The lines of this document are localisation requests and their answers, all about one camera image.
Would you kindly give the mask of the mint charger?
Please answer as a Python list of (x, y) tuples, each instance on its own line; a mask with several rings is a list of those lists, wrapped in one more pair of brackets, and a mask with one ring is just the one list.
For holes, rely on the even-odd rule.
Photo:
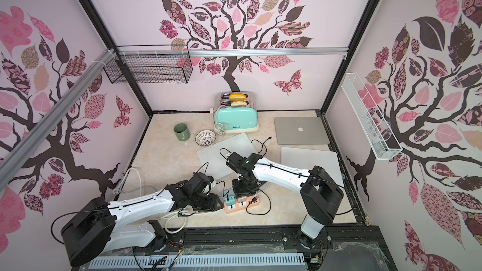
[(227, 196), (225, 198), (225, 204), (229, 207), (229, 206), (233, 206), (236, 204), (236, 200), (235, 200), (235, 197), (234, 196)]

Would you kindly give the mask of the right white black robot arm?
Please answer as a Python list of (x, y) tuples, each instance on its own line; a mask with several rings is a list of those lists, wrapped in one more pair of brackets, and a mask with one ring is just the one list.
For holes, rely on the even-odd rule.
[(262, 183), (276, 184), (301, 196), (307, 215), (300, 227), (300, 237), (312, 242), (327, 225), (333, 223), (344, 197), (344, 187), (337, 184), (321, 166), (292, 168), (257, 153), (243, 157), (233, 152), (223, 158), (226, 166), (238, 175), (232, 181), (237, 198), (256, 195)]

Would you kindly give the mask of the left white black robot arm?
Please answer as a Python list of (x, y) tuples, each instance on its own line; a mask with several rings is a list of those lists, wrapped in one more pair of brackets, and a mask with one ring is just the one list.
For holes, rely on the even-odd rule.
[(212, 193), (211, 176), (194, 173), (191, 179), (168, 184), (161, 191), (123, 201), (92, 199), (62, 228), (61, 236), (72, 267), (80, 267), (105, 251), (160, 245), (164, 230), (154, 220), (138, 221), (191, 207), (196, 212), (215, 212), (223, 201)]

